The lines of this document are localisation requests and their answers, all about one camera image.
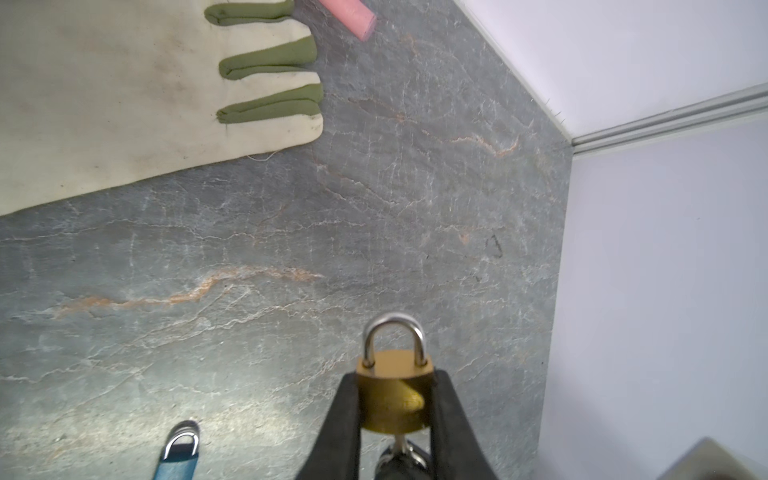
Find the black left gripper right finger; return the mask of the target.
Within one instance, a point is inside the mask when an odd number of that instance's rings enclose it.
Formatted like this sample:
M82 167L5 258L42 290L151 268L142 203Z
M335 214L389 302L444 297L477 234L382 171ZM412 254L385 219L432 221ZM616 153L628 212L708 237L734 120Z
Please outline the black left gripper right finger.
M444 370L434 372L430 430L433 479L497 479Z

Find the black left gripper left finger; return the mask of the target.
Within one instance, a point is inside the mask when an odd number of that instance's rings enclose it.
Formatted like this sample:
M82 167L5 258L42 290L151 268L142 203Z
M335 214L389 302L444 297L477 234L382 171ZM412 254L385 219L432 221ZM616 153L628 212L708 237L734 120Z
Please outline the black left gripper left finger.
M357 375L345 374L296 480L357 480L360 473L361 409Z

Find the brass padlock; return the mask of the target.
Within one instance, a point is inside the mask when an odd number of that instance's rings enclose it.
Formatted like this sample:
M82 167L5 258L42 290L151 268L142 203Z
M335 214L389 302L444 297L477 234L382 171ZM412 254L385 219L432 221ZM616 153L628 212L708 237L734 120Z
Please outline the brass padlock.
M390 326L410 332L412 347L378 351L376 335ZM364 329L363 352L356 367L361 427L392 436L428 428L434 372L423 327L414 317L390 312L371 320Z

